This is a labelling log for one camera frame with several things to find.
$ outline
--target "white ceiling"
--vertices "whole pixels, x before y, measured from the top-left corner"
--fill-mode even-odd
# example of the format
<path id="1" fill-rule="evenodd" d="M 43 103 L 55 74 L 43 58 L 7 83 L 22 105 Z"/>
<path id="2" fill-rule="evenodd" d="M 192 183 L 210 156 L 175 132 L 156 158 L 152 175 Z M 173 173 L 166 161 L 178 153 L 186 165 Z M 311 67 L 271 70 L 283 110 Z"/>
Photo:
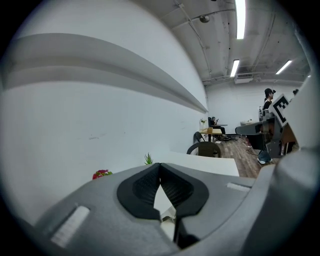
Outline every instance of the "white ceiling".
<path id="1" fill-rule="evenodd" d="M 255 80 L 261 82 L 299 83 L 310 72 L 306 56 L 295 36 L 293 20 L 272 0 L 245 0 L 246 22 L 242 40 L 236 39 L 234 0 L 134 2 L 149 9 L 171 29 L 188 52 L 205 86 L 224 81 L 236 59 L 240 60 L 238 74 L 254 73 Z M 202 41 L 205 54 L 197 34 L 176 3 L 183 4 Z M 209 15 L 208 23 L 202 23 L 197 18 L 209 13 L 213 14 Z M 293 62 L 281 74 L 275 75 L 287 60 Z"/>

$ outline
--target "wooden floor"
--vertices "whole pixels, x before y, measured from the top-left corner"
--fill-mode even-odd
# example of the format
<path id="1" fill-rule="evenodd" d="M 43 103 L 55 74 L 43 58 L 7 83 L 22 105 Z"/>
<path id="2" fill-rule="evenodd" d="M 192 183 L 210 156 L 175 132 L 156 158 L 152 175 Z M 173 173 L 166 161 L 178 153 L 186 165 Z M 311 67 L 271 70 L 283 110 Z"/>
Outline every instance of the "wooden floor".
<path id="1" fill-rule="evenodd" d="M 258 154 L 254 150 L 248 150 L 244 137 L 236 136 L 238 140 L 229 140 L 218 146 L 221 148 L 223 158 L 233 158 L 239 171 L 240 177 L 256 178 L 263 166 L 277 164 L 280 159 L 273 159 L 272 163 L 260 164 Z"/>

